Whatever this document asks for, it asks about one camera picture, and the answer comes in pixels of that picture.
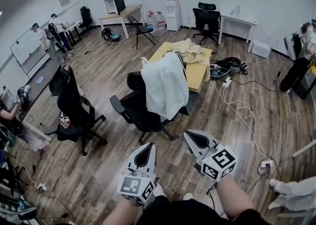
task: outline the white jacket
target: white jacket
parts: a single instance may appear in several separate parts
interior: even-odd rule
[[[171,120],[189,100],[184,62],[179,52],[167,52],[162,59],[149,62],[142,57],[142,77],[146,85],[146,107]]]

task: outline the whiteboard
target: whiteboard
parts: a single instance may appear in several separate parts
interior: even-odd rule
[[[36,33],[28,29],[12,46],[11,51],[22,65],[38,49],[40,40]]]

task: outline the office chair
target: office chair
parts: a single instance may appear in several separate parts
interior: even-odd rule
[[[138,142],[143,145],[143,137],[149,132],[164,131],[171,141],[175,140],[177,136],[171,135],[165,128],[165,126],[173,121],[164,120],[161,121],[160,115],[157,113],[149,112],[146,108],[146,89],[145,82],[140,72],[132,72],[127,76],[127,85],[133,90],[121,100],[117,96],[110,97],[110,102],[117,113],[121,114],[127,123],[134,124],[138,130],[142,132]]]
[[[85,6],[81,7],[80,9],[81,16],[82,16],[82,23],[79,25],[80,28],[85,28],[83,33],[87,32],[91,29],[90,24],[92,23],[90,9],[86,8]]]
[[[136,49],[138,47],[138,35],[143,34],[147,39],[149,39],[154,45],[156,45],[151,39],[150,36],[154,36],[150,33],[153,31],[152,28],[149,28],[150,25],[142,25],[139,23],[132,15],[127,17],[129,22],[136,28]]]
[[[67,81],[61,84],[61,79],[64,78],[64,75],[68,75]],[[96,136],[108,143],[106,139],[102,138],[92,130],[90,130],[94,125],[99,121],[105,121],[104,115],[100,115],[98,118],[95,118],[95,109],[91,103],[85,98],[80,96],[75,76],[72,68],[69,66],[68,71],[63,71],[60,75],[55,75],[52,79],[52,82],[55,84],[49,84],[49,88],[54,88],[53,92],[59,94],[57,98],[57,106],[66,114],[70,119],[70,125],[67,128],[64,128],[59,123],[50,128],[46,128],[43,132],[46,135],[57,134],[58,140],[72,140],[77,142],[78,138],[82,137],[82,155],[86,156],[85,145],[88,135]]]
[[[218,45],[218,38],[219,32],[218,29],[220,27],[219,18],[221,13],[216,10],[216,5],[214,4],[207,4],[207,3],[198,3],[197,8],[193,8],[194,16],[196,17],[196,28],[199,30],[200,33],[194,34],[193,38],[196,35],[202,35],[203,39],[199,42],[199,45],[202,45],[202,42],[206,38],[210,38],[211,40],[215,41],[216,45]],[[205,25],[208,25],[208,30],[204,30]]]

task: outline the person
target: person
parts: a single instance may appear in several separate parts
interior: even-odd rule
[[[12,134],[25,141],[33,151],[45,151],[49,145],[49,141],[38,139],[28,128],[20,124],[16,119],[19,106],[21,106],[21,102],[14,104],[11,110],[7,110],[4,104],[0,103],[0,123],[12,132]]]
[[[74,49],[69,46],[68,40],[65,36],[66,26],[64,26],[64,24],[59,21],[59,19],[57,18],[57,15],[55,13],[51,14],[49,23],[53,23],[56,26],[58,35],[59,35],[60,39],[62,40],[62,42],[64,43],[64,46],[66,47],[66,49],[68,51],[68,56],[69,56],[70,53]]]
[[[186,193],[181,201],[169,202],[160,184],[153,191],[155,200],[150,203],[137,222],[137,225],[174,225],[174,224],[212,224],[212,225],[268,225],[255,211],[248,195],[241,190],[228,175],[216,187],[224,212],[229,220],[220,217],[210,207],[193,199]],[[109,214],[103,225],[134,224],[138,213],[135,202],[122,200]]]
[[[32,26],[32,30],[39,37],[39,41],[40,41],[41,45],[43,46],[43,49],[48,53],[49,57],[53,61],[58,61],[58,62],[62,61],[62,63],[63,63],[64,60],[61,59],[59,54],[56,52],[54,43],[47,38],[46,32],[39,27],[38,23],[35,23]]]
[[[316,19],[302,25],[298,35],[304,46],[293,67],[280,83],[280,90],[283,92],[289,92],[291,87],[296,90],[308,71],[310,60],[316,61]]]
[[[271,179],[269,185],[280,195],[269,204],[268,209],[286,207],[302,211],[316,208],[316,177],[290,183]]]

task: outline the wooden floor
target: wooden floor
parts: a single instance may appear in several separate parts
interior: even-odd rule
[[[112,27],[115,32],[124,34],[121,27]],[[98,123],[95,131],[108,140],[104,146],[101,141],[93,139],[87,145],[88,155],[81,156],[81,142],[58,141],[53,139],[48,150],[39,156],[32,151],[22,151],[15,146],[11,153],[18,161],[24,163],[32,171],[32,164],[26,155],[33,160],[37,172],[33,180],[44,183],[48,195],[59,197],[74,214],[73,221],[77,225],[101,225],[105,217],[121,199],[116,194],[118,175],[125,167],[129,154],[139,144],[140,132],[134,125],[128,124],[112,108],[109,98],[115,94],[118,98],[127,95],[130,90],[126,85],[126,76],[131,71],[141,69],[140,57],[150,58],[163,42],[177,42],[191,38],[194,31],[182,29],[178,32],[162,31],[155,34],[156,46],[144,36],[139,37],[139,49],[136,50],[136,36],[132,27],[127,27],[130,39],[124,35],[117,43],[107,46],[100,44],[100,29],[86,34],[83,41],[76,46],[76,56],[70,58],[70,64],[75,72],[78,85],[85,92],[98,113],[106,116],[106,122]],[[192,39],[196,44],[201,38]],[[218,47],[210,39],[203,47],[214,50],[221,57],[234,56],[242,59],[248,65],[259,62],[262,58],[247,53],[248,44],[223,37]],[[276,88],[275,79],[285,58],[271,53],[272,61],[257,64],[248,69],[248,75],[235,75],[239,82],[257,80],[271,89]],[[288,61],[283,69],[280,80],[291,66]],[[223,92],[221,82],[217,88]],[[270,92],[257,83],[239,85],[232,83],[226,90],[227,101],[242,100],[250,104],[257,118],[256,140],[262,144],[266,154],[276,159],[279,171],[284,181],[301,180],[316,175],[315,149],[305,154],[291,158],[291,154],[315,139],[315,112],[308,97],[299,99],[293,92],[285,94],[277,89]],[[42,122],[49,126],[58,117],[56,97],[52,97],[48,88],[40,95],[27,121],[39,127]],[[254,127],[253,118],[247,122]],[[227,107],[216,93],[213,81],[204,83],[197,104],[190,116],[179,115],[167,128],[172,134],[180,136],[170,142],[161,133],[150,135],[146,142],[154,142],[157,146],[157,176],[170,200],[179,200],[185,192],[192,192],[195,199],[211,206],[211,199],[205,195],[213,182],[207,177],[201,177],[193,168],[194,157],[189,153],[184,143],[182,133],[187,129],[198,129],[213,134],[218,141],[229,145],[239,162],[235,170],[238,184],[248,191],[259,178],[257,167],[262,156],[249,144],[251,133],[235,113]],[[275,193],[269,188],[268,179],[277,178],[277,171],[264,176],[250,192],[257,210],[271,224],[300,224],[301,220],[277,218],[279,209],[269,211],[268,204],[275,198]],[[216,211],[221,214],[222,207],[216,191],[212,191],[216,201]],[[38,217],[58,217],[65,209],[56,199],[47,199],[37,194],[31,188],[27,190],[26,198],[36,204]],[[62,220],[45,220],[48,224]]]

